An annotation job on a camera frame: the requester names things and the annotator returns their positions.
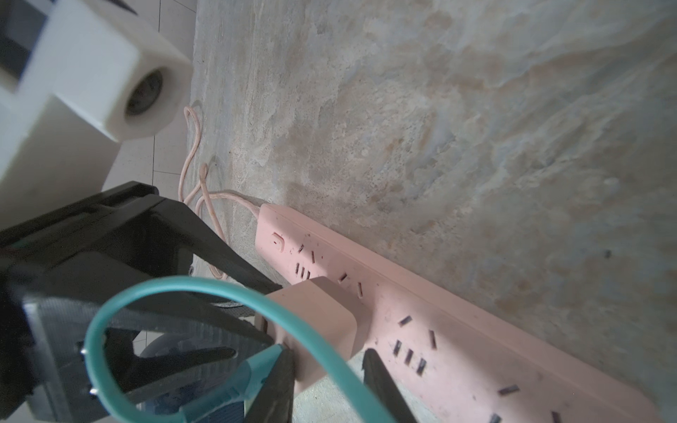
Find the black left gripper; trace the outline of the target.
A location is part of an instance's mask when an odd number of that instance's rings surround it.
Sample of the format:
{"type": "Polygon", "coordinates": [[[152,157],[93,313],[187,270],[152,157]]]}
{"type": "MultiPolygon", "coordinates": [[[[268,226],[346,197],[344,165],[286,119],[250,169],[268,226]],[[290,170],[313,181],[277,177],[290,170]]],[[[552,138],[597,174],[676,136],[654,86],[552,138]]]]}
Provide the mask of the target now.
{"type": "MultiPolygon", "coordinates": [[[[106,416],[86,373],[86,328],[97,308],[123,289],[119,276],[134,268],[143,220],[158,202],[155,187],[125,183],[2,232],[2,419],[21,407],[46,422],[106,416]]],[[[203,379],[216,387],[227,381],[238,349],[197,339],[215,347],[142,358],[131,341],[108,340],[104,354],[137,406],[203,379]]]]}

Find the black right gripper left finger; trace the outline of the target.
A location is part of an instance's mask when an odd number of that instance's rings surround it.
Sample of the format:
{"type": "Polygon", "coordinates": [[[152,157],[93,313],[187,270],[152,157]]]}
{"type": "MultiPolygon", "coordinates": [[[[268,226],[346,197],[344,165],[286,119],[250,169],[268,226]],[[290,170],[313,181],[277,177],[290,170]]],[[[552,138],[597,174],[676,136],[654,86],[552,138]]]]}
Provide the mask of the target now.
{"type": "Polygon", "coordinates": [[[257,394],[244,422],[291,422],[294,408],[294,354],[285,347],[257,394]]]}

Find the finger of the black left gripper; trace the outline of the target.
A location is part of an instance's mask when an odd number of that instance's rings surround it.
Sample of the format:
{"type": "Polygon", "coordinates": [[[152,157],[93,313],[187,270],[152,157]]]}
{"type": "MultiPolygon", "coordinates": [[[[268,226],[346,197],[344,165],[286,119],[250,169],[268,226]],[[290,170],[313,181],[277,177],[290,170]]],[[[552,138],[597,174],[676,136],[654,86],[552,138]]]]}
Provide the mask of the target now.
{"type": "Polygon", "coordinates": [[[188,206],[157,194],[134,197],[121,204],[135,214],[105,237],[105,253],[142,273],[161,278],[186,275],[197,256],[227,276],[261,294],[281,285],[240,257],[188,206]]]}

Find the pink power adapter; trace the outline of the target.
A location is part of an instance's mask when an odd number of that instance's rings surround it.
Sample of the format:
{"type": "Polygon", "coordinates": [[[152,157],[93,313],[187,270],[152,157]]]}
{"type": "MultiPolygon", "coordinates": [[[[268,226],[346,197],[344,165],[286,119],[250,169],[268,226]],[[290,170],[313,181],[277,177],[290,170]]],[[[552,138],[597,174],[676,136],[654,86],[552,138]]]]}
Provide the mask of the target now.
{"type": "MultiPolygon", "coordinates": [[[[317,331],[337,354],[349,361],[364,347],[372,313],[356,294],[326,277],[312,278],[267,296],[317,331]]],[[[326,371],[300,341],[279,324],[255,314],[255,327],[294,353],[294,394],[326,376],[326,371]]]]}

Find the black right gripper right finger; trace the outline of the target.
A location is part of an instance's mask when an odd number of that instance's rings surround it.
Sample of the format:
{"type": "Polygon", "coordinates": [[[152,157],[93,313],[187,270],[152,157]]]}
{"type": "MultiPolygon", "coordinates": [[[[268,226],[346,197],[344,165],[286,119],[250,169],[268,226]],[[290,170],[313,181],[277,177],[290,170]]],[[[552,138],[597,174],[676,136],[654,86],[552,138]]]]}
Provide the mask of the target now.
{"type": "Polygon", "coordinates": [[[416,418],[401,395],[378,352],[369,348],[362,360],[363,382],[399,423],[416,423],[416,418]]]}

